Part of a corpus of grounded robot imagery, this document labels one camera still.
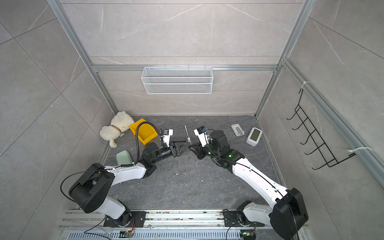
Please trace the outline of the clear handle screwdriver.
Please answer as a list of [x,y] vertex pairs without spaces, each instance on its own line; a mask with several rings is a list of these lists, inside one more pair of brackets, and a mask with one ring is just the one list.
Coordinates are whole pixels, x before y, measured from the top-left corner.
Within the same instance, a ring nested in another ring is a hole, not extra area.
[[186,135],[187,135],[187,142],[188,142],[189,144],[191,144],[192,141],[191,141],[191,138],[190,138],[190,136],[189,136],[189,132],[188,132],[187,126],[185,126],[185,132],[186,132]]

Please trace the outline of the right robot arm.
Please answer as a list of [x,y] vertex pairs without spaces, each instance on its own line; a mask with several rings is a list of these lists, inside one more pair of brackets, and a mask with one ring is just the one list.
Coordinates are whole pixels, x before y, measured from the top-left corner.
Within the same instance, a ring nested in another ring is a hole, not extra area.
[[208,134],[205,127],[200,127],[194,133],[199,142],[189,149],[198,159],[210,157],[217,166],[245,181],[267,202],[265,206],[244,202],[237,208],[239,223],[271,226],[284,240],[298,238],[299,230],[309,219],[302,193],[296,188],[287,189],[258,170],[245,155],[230,147],[223,131]]

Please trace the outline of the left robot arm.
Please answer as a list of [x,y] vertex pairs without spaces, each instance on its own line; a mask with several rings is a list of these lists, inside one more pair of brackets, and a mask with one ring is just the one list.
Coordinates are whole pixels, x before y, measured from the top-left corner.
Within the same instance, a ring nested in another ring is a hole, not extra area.
[[98,212],[114,221],[114,225],[126,227],[133,223],[131,210],[120,200],[108,196],[114,185],[130,180],[149,177],[156,170],[156,163],[169,157],[180,157],[191,145],[186,141],[171,141],[159,148],[156,143],[148,143],[137,163],[105,167],[92,164],[71,186],[69,196],[85,213]]

